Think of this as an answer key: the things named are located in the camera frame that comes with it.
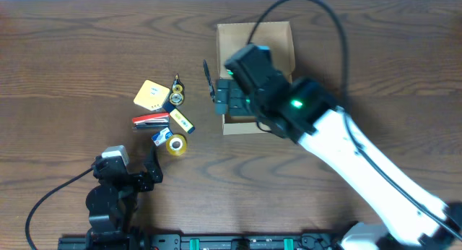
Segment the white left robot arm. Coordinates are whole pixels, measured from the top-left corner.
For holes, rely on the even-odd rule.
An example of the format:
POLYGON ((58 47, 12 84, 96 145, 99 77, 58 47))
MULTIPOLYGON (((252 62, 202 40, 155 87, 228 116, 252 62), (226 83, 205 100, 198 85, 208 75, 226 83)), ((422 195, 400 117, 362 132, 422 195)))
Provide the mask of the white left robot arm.
POLYGON ((131 224, 138 210, 138 195, 152 191, 163 180, 157 147, 151 146, 142 162, 144 170, 129 173, 129 157, 123 145, 107 148, 92 164, 99 185, 86 198, 91 229, 86 249, 152 249, 149 236, 131 224))

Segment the red black stapler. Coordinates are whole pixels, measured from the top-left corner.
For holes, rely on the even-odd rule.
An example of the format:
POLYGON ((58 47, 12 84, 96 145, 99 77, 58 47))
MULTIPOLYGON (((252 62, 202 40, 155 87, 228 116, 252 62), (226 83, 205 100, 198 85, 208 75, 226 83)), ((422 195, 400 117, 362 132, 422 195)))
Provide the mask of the red black stapler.
POLYGON ((169 113, 153 113, 132 118, 135 129, 163 129, 170 126, 169 113))

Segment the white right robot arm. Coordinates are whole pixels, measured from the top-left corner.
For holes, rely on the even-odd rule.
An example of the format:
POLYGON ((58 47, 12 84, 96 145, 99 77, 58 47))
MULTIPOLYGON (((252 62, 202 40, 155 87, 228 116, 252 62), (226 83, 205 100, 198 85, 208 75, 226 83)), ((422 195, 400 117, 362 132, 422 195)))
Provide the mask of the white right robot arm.
POLYGON ((311 79, 289 83, 267 48, 249 44, 225 62, 259 121, 333 168, 378 214, 358 223, 342 249, 445 249, 461 238, 461 211, 425 191, 358 128, 336 99, 311 79))

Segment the yellow sticky note pad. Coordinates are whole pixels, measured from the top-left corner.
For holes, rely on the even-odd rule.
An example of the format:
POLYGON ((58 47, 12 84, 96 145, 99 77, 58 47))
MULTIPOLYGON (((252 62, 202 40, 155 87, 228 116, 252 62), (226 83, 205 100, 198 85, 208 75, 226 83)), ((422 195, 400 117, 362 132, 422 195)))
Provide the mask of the yellow sticky note pad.
POLYGON ((168 87, 145 80, 134 98, 134 104, 149 111, 158 111, 163 107, 169 93, 168 87))

